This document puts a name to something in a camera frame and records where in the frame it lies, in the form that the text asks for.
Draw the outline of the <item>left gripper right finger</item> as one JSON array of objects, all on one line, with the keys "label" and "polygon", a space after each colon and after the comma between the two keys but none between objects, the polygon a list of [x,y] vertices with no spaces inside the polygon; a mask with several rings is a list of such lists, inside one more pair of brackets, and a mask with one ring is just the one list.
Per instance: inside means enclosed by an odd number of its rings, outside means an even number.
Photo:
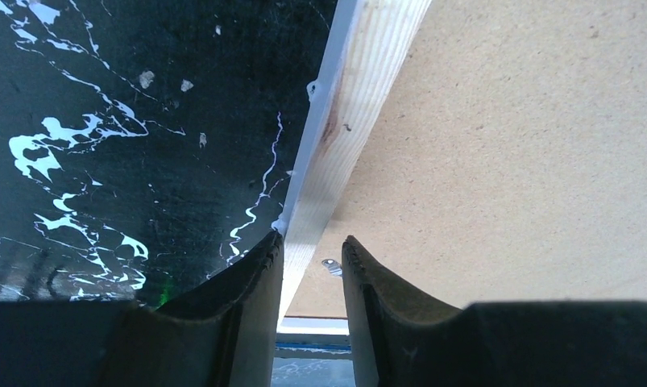
[{"label": "left gripper right finger", "polygon": [[342,279],[359,386],[647,386],[647,302],[477,302],[459,309],[355,237]]}]

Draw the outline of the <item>white wooden photo frame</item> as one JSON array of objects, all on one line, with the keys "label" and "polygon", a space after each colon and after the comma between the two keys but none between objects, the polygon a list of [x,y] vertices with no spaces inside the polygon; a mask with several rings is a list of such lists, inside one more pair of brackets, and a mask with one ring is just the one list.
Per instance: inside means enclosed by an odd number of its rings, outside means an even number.
[{"label": "white wooden photo frame", "polygon": [[457,307],[647,301],[647,1],[365,1],[281,313],[346,315],[354,236]]}]

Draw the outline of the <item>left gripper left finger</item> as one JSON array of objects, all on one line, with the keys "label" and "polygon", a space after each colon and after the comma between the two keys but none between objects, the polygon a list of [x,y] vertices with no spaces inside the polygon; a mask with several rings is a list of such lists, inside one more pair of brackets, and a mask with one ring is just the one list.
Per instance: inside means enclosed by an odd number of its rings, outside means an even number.
[{"label": "left gripper left finger", "polygon": [[0,386],[268,386],[284,241],[152,310],[132,302],[0,302]]}]

